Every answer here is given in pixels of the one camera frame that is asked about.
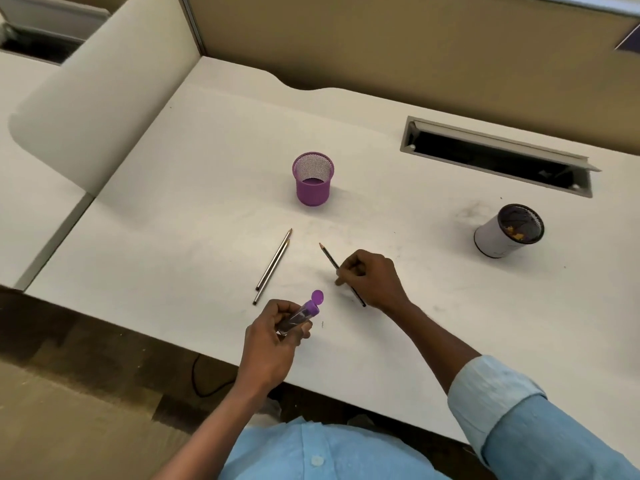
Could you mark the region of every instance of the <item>pencil lead container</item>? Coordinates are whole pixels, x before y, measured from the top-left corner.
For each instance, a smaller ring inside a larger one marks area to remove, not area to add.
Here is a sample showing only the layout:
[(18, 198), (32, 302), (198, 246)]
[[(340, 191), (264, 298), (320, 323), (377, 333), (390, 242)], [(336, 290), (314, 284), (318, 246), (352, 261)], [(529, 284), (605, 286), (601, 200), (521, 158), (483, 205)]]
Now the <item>pencil lead container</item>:
[(303, 153), (293, 161), (292, 170), (300, 202), (316, 207), (329, 199), (333, 162), (328, 156), (317, 152)]
[(276, 325), (276, 332), (280, 335), (286, 335), (293, 327), (304, 323), (320, 313), (318, 306), (324, 301), (324, 293), (316, 290), (311, 293), (311, 299), (300, 307), (300, 309), (289, 318), (284, 318)]
[(474, 242), (482, 254), (504, 258), (517, 249), (535, 244), (545, 233), (540, 216), (526, 205), (510, 203), (474, 233)]

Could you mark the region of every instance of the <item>light blue shirt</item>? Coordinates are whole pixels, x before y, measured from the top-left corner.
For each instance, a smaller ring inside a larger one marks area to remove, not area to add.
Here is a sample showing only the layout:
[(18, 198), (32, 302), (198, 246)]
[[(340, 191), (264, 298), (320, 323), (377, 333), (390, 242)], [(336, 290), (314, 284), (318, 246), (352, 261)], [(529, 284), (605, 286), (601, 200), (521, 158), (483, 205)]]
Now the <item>light blue shirt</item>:
[[(640, 480), (640, 472), (550, 403), (528, 377), (491, 356), (458, 373), (449, 408), (499, 480)], [(446, 480), (397, 438), (302, 418), (246, 428), (220, 479)]]

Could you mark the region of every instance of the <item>purple pen holder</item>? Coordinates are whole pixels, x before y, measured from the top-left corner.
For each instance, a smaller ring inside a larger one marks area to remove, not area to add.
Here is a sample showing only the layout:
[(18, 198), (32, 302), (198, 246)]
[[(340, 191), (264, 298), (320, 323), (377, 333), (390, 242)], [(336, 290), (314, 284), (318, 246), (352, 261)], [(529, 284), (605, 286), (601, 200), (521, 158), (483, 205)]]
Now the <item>purple pen holder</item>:
[(300, 202), (316, 207), (329, 199), (333, 162), (328, 156), (317, 152), (303, 153), (293, 162), (292, 170)]

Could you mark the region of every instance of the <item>desk surface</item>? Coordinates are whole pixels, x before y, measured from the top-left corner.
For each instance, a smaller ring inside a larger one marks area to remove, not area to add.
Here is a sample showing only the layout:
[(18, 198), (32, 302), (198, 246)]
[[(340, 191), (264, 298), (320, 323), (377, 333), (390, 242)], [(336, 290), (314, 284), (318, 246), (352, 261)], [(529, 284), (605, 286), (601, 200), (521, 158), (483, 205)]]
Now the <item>desk surface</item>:
[[(594, 198), (399, 151), (407, 115), (590, 156)], [(335, 163), (317, 208), (291, 163)], [(640, 465), (640, 159), (340, 89), (296, 91), (268, 73), (203, 58), (28, 293), (239, 363), (254, 286), (291, 246), (260, 302), (325, 291), (287, 380), (463, 440), (411, 342), (348, 288), (337, 260), (391, 257), (409, 297), (483, 353), (529, 374), (558, 406)], [(507, 203), (544, 239), (492, 260), (474, 229)]]
[(0, 51), (0, 285), (14, 287), (84, 192), (21, 149), (7, 119), (58, 66)]

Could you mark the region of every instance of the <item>hand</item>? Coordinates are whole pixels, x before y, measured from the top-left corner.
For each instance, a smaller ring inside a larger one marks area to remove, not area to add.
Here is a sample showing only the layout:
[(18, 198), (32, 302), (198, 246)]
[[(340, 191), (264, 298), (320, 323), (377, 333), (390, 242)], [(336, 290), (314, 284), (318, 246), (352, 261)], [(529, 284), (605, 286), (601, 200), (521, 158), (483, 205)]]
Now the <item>hand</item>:
[(311, 336), (309, 330), (313, 323), (305, 322), (292, 328), (284, 339), (276, 334), (275, 326), (299, 308), (300, 305), (290, 301), (269, 300), (260, 316), (246, 328), (237, 387), (266, 396), (287, 377), (296, 347), (302, 339)]
[(357, 250), (336, 270), (335, 284), (347, 283), (369, 305), (391, 314), (409, 303), (394, 262), (382, 254)]

